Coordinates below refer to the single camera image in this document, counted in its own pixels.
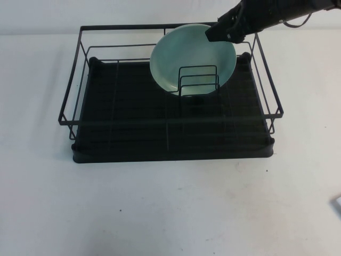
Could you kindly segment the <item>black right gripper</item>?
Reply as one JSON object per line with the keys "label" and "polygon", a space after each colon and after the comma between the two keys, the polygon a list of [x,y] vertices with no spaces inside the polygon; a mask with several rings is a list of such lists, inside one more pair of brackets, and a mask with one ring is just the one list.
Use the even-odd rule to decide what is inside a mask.
{"label": "black right gripper", "polygon": [[205,31],[207,39],[210,42],[243,42],[247,35],[254,33],[248,22],[247,7],[246,4],[237,4],[219,17],[217,23]]}

